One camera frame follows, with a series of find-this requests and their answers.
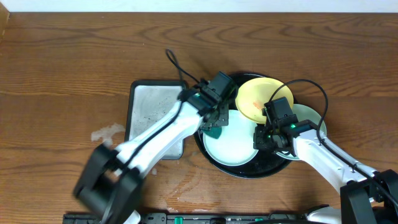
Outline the green yellow sponge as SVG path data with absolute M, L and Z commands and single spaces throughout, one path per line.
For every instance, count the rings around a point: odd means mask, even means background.
M 213 139 L 219 139 L 222 133 L 221 127 L 210 127 L 203 130 L 203 134 Z

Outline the light blue front plate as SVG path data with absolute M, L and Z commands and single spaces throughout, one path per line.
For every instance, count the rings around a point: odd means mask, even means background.
M 238 110 L 229 110 L 228 125 L 221 127 L 218 139 L 203 133 L 204 147 L 210 157 L 222 165 L 246 164 L 259 152 L 253 147 L 256 126 Z

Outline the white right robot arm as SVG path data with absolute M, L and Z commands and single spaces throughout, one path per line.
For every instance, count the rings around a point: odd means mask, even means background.
M 308 212 L 307 223 L 397 223 L 397 173 L 379 172 L 351 157 L 309 120 L 277 129 L 257 126 L 254 148 L 289 152 L 313 167 L 340 195 L 339 209 Z

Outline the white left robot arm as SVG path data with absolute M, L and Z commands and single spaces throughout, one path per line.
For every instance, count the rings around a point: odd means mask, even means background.
M 182 91 L 172 110 L 135 139 L 114 149 L 97 146 L 73 195 L 101 223 L 139 223 L 137 207 L 146 175 L 171 146 L 203 126 L 229 96 L 215 89 Z

